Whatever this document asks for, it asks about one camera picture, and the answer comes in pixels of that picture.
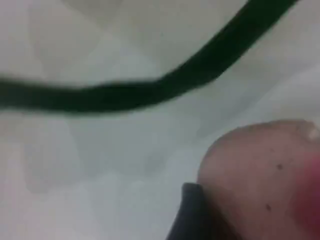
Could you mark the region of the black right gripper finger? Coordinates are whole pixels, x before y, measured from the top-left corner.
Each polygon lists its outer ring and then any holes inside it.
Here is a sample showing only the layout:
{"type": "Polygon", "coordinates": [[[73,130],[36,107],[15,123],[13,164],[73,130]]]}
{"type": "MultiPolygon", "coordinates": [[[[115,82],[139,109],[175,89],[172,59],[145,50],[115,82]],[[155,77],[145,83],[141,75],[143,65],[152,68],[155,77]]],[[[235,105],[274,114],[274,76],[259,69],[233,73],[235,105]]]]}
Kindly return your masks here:
{"type": "Polygon", "coordinates": [[[167,240],[209,240],[211,216],[203,188],[196,183],[182,186],[181,202],[167,240]]]}

